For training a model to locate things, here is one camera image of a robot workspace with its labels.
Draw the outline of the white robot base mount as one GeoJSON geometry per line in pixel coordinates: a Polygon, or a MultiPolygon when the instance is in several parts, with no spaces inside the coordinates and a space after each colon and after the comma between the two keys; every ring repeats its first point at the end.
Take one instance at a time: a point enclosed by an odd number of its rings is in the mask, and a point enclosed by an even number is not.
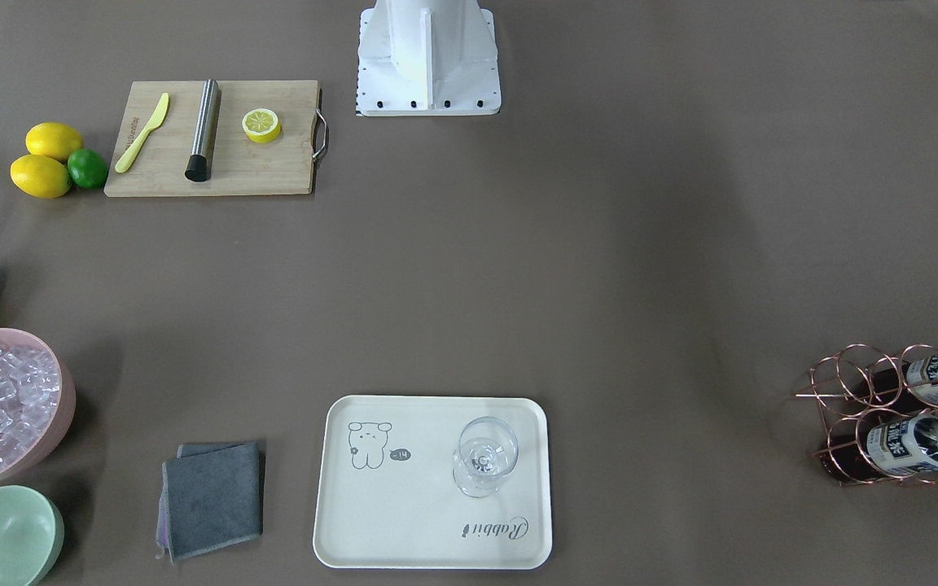
{"type": "Polygon", "coordinates": [[[476,1],[377,1],[360,14],[355,114],[502,109],[494,15],[476,1]]]}

